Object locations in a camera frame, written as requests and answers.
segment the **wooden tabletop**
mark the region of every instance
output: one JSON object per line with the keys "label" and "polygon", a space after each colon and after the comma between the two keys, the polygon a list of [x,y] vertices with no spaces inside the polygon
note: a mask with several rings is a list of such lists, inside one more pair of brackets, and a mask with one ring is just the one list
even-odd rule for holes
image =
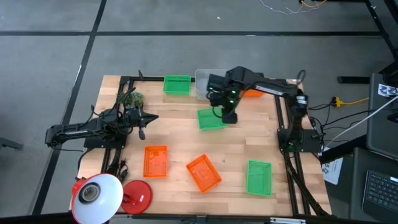
{"label": "wooden tabletop", "polygon": [[[95,108],[97,112],[113,106],[119,81],[120,76],[104,76]],[[135,129],[127,137],[121,154],[121,158],[127,159],[129,168],[124,184],[131,180],[144,180],[152,187],[152,203],[145,213],[292,215],[285,164],[277,142],[274,96],[244,98],[236,110],[237,124],[219,130],[200,131],[197,110],[210,106],[208,101],[196,100],[195,83],[192,83],[190,96],[165,95],[163,82],[134,82],[134,86],[144,95],[144,111],[159,115],[145,129],[146,140],[140,140]],[[303,126],[311,128],[308,118],[304,119]],[[144,147],[150,145],[167,145],[168,171],[165,178],[144,179],[142,176]],[[185,167],[202,154],[209,157],[223,179],[206,194],[199,191]],[[104,149],[87,153],[81,160],[78,176],[88,178],[98,174],[103,156]],[[301,153],[300,156],[309,191],[330,213],[319,161],[311,153]],[[271,197],[246,193],[246,171],[250,159],[272,163]],[[295,188],[298,209],[303,213],[301,194],[299,188]]]}

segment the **green plastic tray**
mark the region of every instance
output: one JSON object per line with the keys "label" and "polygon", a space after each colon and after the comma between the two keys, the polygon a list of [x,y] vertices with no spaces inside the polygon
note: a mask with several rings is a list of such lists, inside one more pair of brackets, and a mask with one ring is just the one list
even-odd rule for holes
{"label": "green plastic tray", "polygon": [[163,91],[168,95],[189,95],[191,90],[190,75],[166,75]]}
{"label": "green plastic tray", "polygon": [[269,162],[249,160],[246,192],[261,196],[272,195],[272,166]]}
{"label": "green plastic tray", "polygon": [[[221,108],[215,108],[215,113],[221,115]],[[202,131],[225,128],[228,124],[224,124],[221,118],[214,116],[211,108],[198,110],[199,128]]]}

